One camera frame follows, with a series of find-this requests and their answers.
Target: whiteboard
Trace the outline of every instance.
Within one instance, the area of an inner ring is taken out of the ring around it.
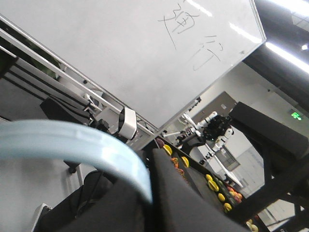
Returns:
[[[157,128],[265,41],[252,0],[2,0],[0,14]]]

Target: green exit sign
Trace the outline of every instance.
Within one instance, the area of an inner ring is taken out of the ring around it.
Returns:
[[[301,121],[301,116],[298,112],[293,112],[291,116],[299,121]]]

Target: chair backrest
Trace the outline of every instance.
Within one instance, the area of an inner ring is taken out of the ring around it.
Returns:
[[[0,116],[8,120],[46,119],[40,104],[55,96],[77,109],[89,102],[21,58],[0,47],[1,57],[7,60],[0,69]]]
[[[308,153],[308,138],[239,102],[230,112],[231,125],[243,132],[263,156],[268,147],[273,172],[281,172]]]

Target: yellow ball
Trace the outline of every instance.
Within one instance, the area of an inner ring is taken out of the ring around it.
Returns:
[[[207,180],[212,180],[212,176],[209,175],[209,174],[206,174],[206,179],[207,179]]]
[[[225,197],[224,197],[224,195],[223,195],[222,193],[219,193],[219,194],[218,194],[218,198],[219,198],[219,200],[220,200],[221,202],[224,202],[224,201],[225,201]]]
[[[251,223],[249,223],[248,221],[246,222],[246,225],[248,226],[248,228],[250,229],[250,231],[251,231],[251,226],[252,226],[252,224]]]
[[[256,225],[251,225],[251,231],[252,232],[258,232],[259,228]]]
[[[166,153],[167,153],[169,156],[171,156],[171,155],[173,154],[172,148],[170,148],[169,145],[165,144],[165,145],[163,146],[163,149],[166,151]]]
[[[232,206],[229,203],[224,203],[223,207],[226,213],[232,210]]]
[[[215,191],[215,192],[219,191],[219,187],[217,186],[216,182],[214,182],[213,180],[208,181],[208,186],[212,191]]]
[[[184,166],[185,166],[186,168],[188,168],[188,167],[189,167],[189,160],[187,159],[187,157],[182,156],[182,160],[183,160],[183,162],[184,162]]]

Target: ceiling light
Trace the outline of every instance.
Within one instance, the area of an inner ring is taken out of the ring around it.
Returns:
[[[301,46],[301,49],[302,49],[302,50],[307,50],[307,49],[308,49],[308,44],[302,45],[302,46]]]
[[[287,60],[288,62],[291,62],[292,64],[296,65],[299,67],[301,70],[309,73],[309,65],[306,64],[305,62],[301,61],[300,59],[296,58],[292,54],[284,51],[283,49],[277,47],[276,45],[266,42],[265,43],[266,47],[272,50],[273,52],[277,53],[279,56]]]
[[[296,12],[303,16],[309,16],[309,4],[303,0],[270,0],[271,2],[283,6],[292,12]]]
[[[242,35],[243,37],[247,38],[248,40],[252,41],[255,44],[259,44],[262,42],[262,39],[257,38],[251,34],[249,34],[248,32],[244,31],[243,29],[237,27],[236,25],[230,23],[230,27],[231,29],[233,29],[234,31],[236,31],[239,35]]]
[[[195,8],[197,8],[199,11],[205,13],[208,17],[212,17],[212,13],[206,10],[204,7],[202,7],[200,4],[194,2],[193,0],[187,0],[187,3],[191,4]]]

